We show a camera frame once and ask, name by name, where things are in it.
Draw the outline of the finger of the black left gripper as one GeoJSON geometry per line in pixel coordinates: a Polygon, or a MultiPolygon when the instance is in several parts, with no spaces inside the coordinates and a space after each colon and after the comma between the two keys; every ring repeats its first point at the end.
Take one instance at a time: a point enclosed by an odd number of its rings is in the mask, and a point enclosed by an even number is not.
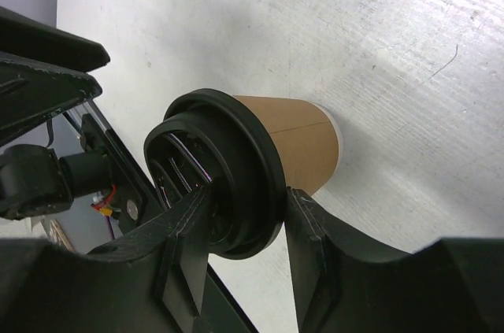
{"type": "Polygon", "coordinates": [[[2,59],[1,144],[101,93],[96,79],[84,72],[26,59],[2,59]]]}
{"type": "Polygon", "coordinates": [[[5,7],[1,8],[1,51],[79,72],[90,72],[110,62],[102,44],[5,7]]]}

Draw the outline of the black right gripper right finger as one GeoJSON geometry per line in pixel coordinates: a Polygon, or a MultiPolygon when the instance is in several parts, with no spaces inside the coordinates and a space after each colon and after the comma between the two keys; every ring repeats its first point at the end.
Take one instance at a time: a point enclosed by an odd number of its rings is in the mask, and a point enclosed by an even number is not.
{"type": "Polygon", "coordinates": [[[429,332],[436,247],[407,253],[287,192],[286,235],[301,332],[429,332]]]}

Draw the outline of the brown paper coffee cup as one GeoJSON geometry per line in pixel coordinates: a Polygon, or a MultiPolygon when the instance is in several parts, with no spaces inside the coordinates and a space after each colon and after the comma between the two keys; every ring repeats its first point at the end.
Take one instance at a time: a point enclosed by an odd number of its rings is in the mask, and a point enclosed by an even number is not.
{"type": "Polygon", "coordinates": [[[326,185],[343,152],[341,131],[326,109],[300,99],[235,98],[268,132],[280,156],[287,186],[312,196],[326,185]]]}

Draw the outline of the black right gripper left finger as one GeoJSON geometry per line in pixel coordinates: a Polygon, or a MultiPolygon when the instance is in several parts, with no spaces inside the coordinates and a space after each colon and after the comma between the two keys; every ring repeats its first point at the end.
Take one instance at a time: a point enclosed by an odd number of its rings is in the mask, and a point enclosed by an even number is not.
{"type": "Polygon", "coordinates": [[[201,316],[214,210],[200,187],[168,211],[87,254],[108,278],[102,290],[114,332],[191,332],[201,316]]]}

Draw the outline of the black plastic cup lid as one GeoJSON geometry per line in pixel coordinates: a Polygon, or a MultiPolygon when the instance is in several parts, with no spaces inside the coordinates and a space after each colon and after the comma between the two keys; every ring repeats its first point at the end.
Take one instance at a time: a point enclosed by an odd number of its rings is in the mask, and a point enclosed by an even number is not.
{"type": "Polygon", "coordinates": [[[146,137],[144,157],[161,204],[214,189],[210,251],[253,257],[277,237],[286,181],[263,123],[237,98],[204,88],[178,97],[146,137]]]}

